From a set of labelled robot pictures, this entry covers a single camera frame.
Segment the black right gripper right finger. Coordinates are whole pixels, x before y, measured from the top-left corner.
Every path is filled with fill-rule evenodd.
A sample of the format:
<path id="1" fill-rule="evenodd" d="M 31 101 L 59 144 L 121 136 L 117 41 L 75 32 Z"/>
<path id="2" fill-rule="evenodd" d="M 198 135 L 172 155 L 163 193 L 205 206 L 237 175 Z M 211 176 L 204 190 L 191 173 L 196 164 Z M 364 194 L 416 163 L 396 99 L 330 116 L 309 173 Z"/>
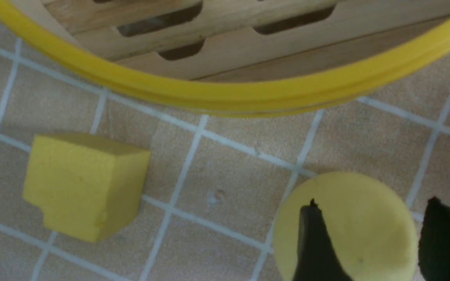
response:
<path id="1" fill-rule="evenodd" d="M 436 196 L 427 202 L 418 244 L 418 267 L 425 281 L 450 281 L 450 207 Z"/>

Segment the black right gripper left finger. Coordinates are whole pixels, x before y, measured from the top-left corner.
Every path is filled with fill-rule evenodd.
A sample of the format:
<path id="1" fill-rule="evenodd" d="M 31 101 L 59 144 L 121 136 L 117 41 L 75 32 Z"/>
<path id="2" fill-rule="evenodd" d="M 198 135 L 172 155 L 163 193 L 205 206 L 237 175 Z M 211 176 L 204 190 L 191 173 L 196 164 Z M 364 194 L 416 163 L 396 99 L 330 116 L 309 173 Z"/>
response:
<path id="1" fill-rule="evenodd" d="M 323 213 L 311 199 L 300 208 L 298 261 L 293 281 L 350 281 L 332 245 Z"/>

